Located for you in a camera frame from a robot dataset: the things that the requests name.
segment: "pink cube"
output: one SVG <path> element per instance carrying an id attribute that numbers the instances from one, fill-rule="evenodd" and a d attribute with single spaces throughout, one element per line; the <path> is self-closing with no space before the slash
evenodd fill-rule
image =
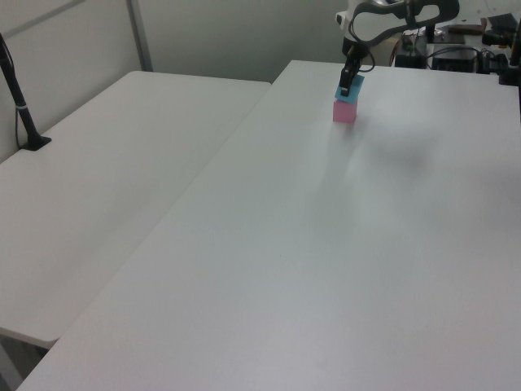
<path id="1" fill-rule="evenodd" d="M 358 99 L 355 103 L 345 103 L 335 99 L 333 103 L 333 121 L 352 124 L 357 119 Z"/>

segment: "white wall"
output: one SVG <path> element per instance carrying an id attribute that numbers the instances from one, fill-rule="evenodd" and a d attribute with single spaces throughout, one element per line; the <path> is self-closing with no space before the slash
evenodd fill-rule
<path id="1" fill-rule="evenodd" d="M 125 0 L 86 0 L 6 41 L 40 133 L 140 69 Z M 14 127 L 15 106 L 1 75 L 0 162 L 16 151 Z"/>
<path id="2" fill-rule="evenodd" d="M 346 0 L 135 0 L 156 72 L 272 82 L 292 59 L 344 62 Z"/>

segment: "white tabletop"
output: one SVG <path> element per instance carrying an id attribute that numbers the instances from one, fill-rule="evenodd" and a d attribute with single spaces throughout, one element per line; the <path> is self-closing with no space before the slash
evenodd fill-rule
<path id="1" fill-rule="evenodd" d="M 521 389 L 517 89 L 376 68 L 348 126 L 341 68 L 290 64 L 20 391 Z"/>
<path id="2" fill-rule="evenodd" d="M 0 333 L 48 347 L 269 84 L 132 72 L 0 165 Z"/>

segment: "black stand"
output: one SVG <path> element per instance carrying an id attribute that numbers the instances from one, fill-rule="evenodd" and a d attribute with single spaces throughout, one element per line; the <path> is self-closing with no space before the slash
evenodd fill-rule
<path id="1" fill-rule="evenodd" d="M 37 151 L 44 145 L 50 143 L 50 138 L 41 136 L 34 126 L 33 119 L 27 108 L 24 95 L 20 89 L 20 85 L 16 80 L 15 70 L 11 63 L 7 45 L 0 34 L 0 67 L 2 67 L 3 76 L 6 78 L 7 85 L 11 91 L 11 95 L 15 100 L 16 110 L 20 114 L 20 118 L 24 123 L 25 131 L 27 132 L 27 144 L 23 145 L 22 149 L 29 151 Z"/>

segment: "table leg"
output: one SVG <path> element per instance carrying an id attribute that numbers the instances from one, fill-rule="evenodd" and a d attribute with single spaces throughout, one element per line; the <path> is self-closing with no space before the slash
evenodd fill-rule
<path id="1" fill-rule="evenodd" d="M 0 376 L 6 381 L 7 386 L 15 391 L 22 384 L 22 376 L 18 373 L 15 365 L 0 344 Z"/>

